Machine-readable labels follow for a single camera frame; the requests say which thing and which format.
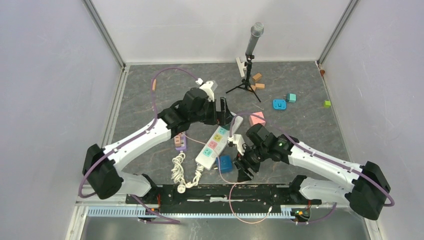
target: microphone stand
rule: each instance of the microphone stand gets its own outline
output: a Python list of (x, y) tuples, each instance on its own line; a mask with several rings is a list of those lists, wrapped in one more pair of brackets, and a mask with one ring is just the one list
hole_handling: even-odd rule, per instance
[(228, 90), (227, 92), (225, 92), (226, 94), (235, 90), (235, 89), (241, 89), (244, 91), (248, 91), (251, 92), (255, 95), (255, 97), (257, 98), (257, 100), (259, 102), (261, 102), (261, 100), (259, 99), (258, 95), (256, 95), (255, 90), (253, 90), (251, 82), (249, 81), (251, 78), (251, 71), (252, 71), (252, 59), (254, 59), (255, 56), (254, 55), (247, 55), (246, 54), (246, 61), (244, 62), (244, 65), (246, 66), (247, 72), (246, 72), (246, 78), (243, 78), (241, 80), (241, 84), (237, 85), (235, 87), (233, 87), (232, 89)]

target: yellow-green block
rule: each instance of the yellow-green block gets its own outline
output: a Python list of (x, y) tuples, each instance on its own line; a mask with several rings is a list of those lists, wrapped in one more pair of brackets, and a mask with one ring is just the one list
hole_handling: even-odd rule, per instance
[(331, 107), (331, 101), (325, 101), (324, 102), (324, 108), (329, 108), (329, 107)]

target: teal cube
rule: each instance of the teal cube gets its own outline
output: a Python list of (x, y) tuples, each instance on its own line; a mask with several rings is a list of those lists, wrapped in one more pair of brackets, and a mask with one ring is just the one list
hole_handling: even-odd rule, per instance
[(296, 102), (296, 94), (294, 94), (294, 93), (287, 94), (287, 102), (289, 102), (289, 103)]
[(329, 108), (329, 107), (331, 107), (331, 101), (326, 100), (324, 102), (324, 108)]

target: white wall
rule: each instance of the white wall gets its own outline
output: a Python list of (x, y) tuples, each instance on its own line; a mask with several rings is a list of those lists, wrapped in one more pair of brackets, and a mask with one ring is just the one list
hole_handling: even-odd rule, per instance
[(216, 62), (244, 57), (255, 22), (257, 60), (315, 61), (349, 0), (93, 0), (124, 61)]
[(120, 68), (80, 0), (0, 3), (0, 235), (64, 239)]
[(424, 2), (363, 0), (323, 66), (353, 161), (380, 165), (385, 239), (424, 239)]

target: microphone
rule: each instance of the microphone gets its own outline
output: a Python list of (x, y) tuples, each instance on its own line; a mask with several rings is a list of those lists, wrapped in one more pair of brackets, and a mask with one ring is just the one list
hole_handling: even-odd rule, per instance
[(264, 34), (264, 25), (261, 22), (255, 23), (250, 29), (250, 39), (246, 49), (246, 56), (253, 55), (253, 50), (262, 34)]

